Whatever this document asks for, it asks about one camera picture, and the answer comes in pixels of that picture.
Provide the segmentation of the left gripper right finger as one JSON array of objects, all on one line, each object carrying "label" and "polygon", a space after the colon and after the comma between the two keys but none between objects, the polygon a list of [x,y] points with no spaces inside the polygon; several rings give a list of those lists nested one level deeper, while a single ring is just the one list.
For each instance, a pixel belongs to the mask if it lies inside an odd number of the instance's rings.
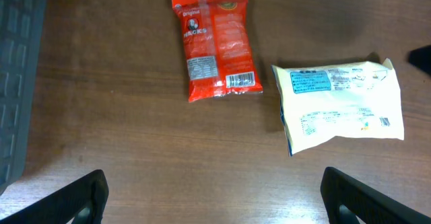
[{"label": "left gripper right finger", "polygon": [[330,224],[425,223],[430,218],[389,198],[334,167],[326,167],[321,196]]}]

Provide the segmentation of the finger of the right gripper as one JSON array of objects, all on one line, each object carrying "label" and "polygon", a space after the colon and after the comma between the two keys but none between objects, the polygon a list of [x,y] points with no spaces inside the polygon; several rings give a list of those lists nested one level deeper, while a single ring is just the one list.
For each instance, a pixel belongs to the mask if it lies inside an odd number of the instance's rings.
[{"label": "finger of the right gripper", "polygon": [[409,52],[408,63],[431,75],[431,46],[423,46]]}]

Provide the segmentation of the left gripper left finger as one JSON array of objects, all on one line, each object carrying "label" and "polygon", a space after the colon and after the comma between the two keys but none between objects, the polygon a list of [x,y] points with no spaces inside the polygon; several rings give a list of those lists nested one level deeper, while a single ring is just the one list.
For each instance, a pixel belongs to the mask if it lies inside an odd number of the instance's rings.
[{"label": "left gripper left finger", "polygon": [[94,170],[34,204],[1,220],[1,224],[101,224],[108,200],[102,170]]}]

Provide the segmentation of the red candy bag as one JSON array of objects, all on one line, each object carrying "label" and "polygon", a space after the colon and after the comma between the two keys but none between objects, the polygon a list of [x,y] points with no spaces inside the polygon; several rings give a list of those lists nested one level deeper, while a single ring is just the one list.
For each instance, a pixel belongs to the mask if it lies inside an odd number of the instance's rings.
[{"label": "red candy bag", "polygon": [[261,93],[246,31],[248,0],[171,0],[180,20],[189,101]]}]

